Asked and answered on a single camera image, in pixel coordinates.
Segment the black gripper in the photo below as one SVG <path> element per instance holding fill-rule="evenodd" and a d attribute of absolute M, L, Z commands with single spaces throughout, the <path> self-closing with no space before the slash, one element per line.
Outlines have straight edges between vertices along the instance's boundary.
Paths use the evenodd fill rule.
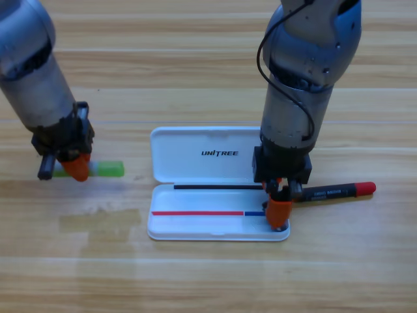
<path fill-rule="evenodd" d="M 84 182 L 88 179 L 94 138 L 88 114 L 88 103 L 76 102 L 71 113 L 60 118 L 58 123 L 31 129 L 31 143 L 42 157 L 38 171 L 40 180 L 50 180 L 53 177 L 56 162 L 76 181 Z"/>
<path fill-rule="evenodd" d="M 267 156 L 263 146 L 255 146 L 252 158 L 253 181 L 255 183 L 275 182 L 275 190 L 268 193 L 268 202 L 265 209 L 266 221 L 272 228 L 282 227 L 289 219 L 292 211 L 292 199 L 301 197 L 303 185 L 309 181 L 312 164 L 309 154 L 289 157 L 284 153 Z M 278 191 L 278 183 L 287 180 L 287 186 Z"/>

